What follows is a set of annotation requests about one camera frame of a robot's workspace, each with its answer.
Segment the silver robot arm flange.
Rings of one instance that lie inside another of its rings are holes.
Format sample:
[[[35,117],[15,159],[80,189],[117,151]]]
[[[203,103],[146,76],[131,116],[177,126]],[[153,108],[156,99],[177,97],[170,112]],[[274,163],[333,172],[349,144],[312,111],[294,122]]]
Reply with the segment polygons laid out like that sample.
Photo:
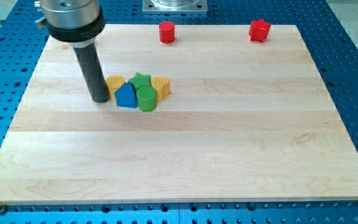
[[[39,28],[74,48],[85,48],[105,27],[103,10],[98,0],[37,0],[35,9],[42,13],[36,20]]]

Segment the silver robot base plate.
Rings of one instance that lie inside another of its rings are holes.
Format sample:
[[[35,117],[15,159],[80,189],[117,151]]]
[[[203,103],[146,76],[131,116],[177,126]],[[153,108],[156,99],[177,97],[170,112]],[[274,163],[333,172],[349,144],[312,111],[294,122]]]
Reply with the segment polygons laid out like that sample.
[[[206,12],[207,0],[143,0],[144,12]]]

